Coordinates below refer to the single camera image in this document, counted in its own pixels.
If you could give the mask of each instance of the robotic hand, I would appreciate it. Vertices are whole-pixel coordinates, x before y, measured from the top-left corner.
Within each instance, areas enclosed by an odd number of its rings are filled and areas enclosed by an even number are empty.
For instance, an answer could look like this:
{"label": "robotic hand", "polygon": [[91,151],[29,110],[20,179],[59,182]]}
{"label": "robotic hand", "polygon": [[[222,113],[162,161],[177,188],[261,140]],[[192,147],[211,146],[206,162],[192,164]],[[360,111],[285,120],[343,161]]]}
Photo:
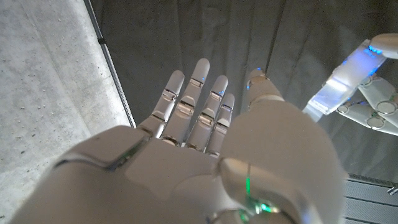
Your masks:
{"label": "robotic hand", "polygon": [[184,142],[209,68],[199,60],[173,114],[180,71],[137,129],[118,126],[65,153],[12,223],[342,221],[345,172],[330,139],[260,68],[248,112],[230,125],[234,97],[220,76]]}
{"label": "robotic hand", "polygon": [[[397,91],[375,73],[386,58],[398,59],[398,34],[365,40],[333,71],[304,112],[318,121],[323,114],[336,110],[365,127],[398,135]],[[357,89],[367,101],[351,101]]]}

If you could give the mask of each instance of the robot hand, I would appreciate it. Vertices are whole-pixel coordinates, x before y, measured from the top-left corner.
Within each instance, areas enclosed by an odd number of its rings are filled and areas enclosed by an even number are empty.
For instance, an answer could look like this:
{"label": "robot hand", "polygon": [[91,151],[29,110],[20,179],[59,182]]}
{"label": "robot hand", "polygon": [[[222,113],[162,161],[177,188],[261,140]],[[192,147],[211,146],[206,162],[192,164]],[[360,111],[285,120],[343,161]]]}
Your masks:
{"label": "robot hand", "polygon": [[183,142],[209,67],[210,64],[207,59],[199,60],[187,89],[177,103],[170,121],[168,121],[184,79],[181,71],[173,72],[154,111],[137,128],[147,132],[150,137],[160,137],[163,141],[174,146],[180,147],[185,144],[185,147],[218,156],[221,143],[231,122],[234,106],[232,94],[227,94],[224,97],[228,85],[228,79],[224,75],[219,76],[215,81],[187,141]]}
{"label": "robot hand", "polygon": [[345,172],[330,139],[260,68],[246,87],[249,110],[233,123],[234,97],[218,77],[184,142],[209,67],[199,60],[173,114],[180,71],[136,129],[66,152],[12,222],[339,223]]}
{"label": "robot hand", "polygon": [[[386,58],[398,59],[398,34],[381,34],[365,40],[333,71],[304,112],[317,121],[322,113],[336,110],[367,128],[398,135],[397,91],[375,73]],[[357,89],[367,101],[351,101]]]}

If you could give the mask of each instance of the green light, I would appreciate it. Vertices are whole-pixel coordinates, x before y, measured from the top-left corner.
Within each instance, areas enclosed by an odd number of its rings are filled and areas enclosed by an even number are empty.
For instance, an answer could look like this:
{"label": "green light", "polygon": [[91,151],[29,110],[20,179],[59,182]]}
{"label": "green light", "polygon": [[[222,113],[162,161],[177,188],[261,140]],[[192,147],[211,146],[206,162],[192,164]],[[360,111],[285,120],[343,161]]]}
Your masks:
{"label": "green light", "polygon": [[246,178],[246,193],[250,196],[250,177]]}
{"label": "green light", "polygon": [[239,214],[241,216],[241,220],[243,223],[247,223],[249,221],[248,215],[244,212],[244,210],[239,209]]}
{"label": "green light", "polygon": [[271,208],[268,207],[266,204],[261,204],[261,209],[263,209],[266,212],[271,212],[272,211]]}

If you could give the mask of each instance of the glowing blue light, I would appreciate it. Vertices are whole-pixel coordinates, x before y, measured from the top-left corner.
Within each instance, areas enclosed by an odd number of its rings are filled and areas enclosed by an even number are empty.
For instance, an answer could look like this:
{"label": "glowing blue light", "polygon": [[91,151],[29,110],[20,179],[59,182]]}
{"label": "glowing blue light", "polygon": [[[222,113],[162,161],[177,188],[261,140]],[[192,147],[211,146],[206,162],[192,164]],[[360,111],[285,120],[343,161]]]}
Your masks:
{"label": "glowing blue light", "polygon": [[373,51],[376,54],[381,54],[381,50],[375,49],[372,45],[369,45],[369,50]]}
{"label": "glowing blue light", "polygon": [[373,75],[376,71],[377,71],[377,68],[371,70],[371,72],[369,72],[369,75]]}

